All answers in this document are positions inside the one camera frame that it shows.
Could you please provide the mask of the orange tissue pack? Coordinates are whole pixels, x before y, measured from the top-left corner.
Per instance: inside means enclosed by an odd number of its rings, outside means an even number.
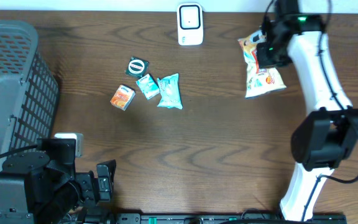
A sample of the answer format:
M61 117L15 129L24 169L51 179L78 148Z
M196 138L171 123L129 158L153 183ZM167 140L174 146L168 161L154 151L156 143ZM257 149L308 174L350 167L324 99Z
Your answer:
M120 85L110 100L110 103L123 111L127 109L135 97L135 91L128 86Z

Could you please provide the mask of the small teal tissue pack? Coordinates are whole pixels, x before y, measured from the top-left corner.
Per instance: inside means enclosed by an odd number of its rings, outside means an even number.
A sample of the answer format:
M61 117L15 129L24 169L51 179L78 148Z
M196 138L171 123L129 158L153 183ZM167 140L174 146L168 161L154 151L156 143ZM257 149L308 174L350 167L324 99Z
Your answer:
M157 96L160 93L158 85L150 76L150 74L146 74L144 77L138 79L136 84L147 100Z

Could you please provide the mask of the teal wet wipes pack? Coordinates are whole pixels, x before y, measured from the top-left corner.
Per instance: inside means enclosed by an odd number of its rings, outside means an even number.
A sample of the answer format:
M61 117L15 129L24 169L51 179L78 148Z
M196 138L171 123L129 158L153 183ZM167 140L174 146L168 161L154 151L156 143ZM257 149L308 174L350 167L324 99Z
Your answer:
M161 100L157 105L158 107L183 109L178 81L178 73L157 79L157 85L161 94Z

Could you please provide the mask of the dark green round-logo packet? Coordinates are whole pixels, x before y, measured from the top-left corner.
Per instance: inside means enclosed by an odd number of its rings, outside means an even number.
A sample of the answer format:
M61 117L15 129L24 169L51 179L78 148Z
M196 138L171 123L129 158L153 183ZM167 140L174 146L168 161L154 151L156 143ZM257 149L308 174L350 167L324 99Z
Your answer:
M131 57L126 68L126 75L142 78L149 68L149 62L138 57Z

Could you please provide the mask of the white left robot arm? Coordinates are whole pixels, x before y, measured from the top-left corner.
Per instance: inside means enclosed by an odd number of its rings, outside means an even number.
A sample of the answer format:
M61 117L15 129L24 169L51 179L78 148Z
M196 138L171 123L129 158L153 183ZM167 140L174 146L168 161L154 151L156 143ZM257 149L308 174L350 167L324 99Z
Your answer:
M113 198L116 161L77 172L79 147L76 139L38 139L0 154L0 223L115 223L98 204Z

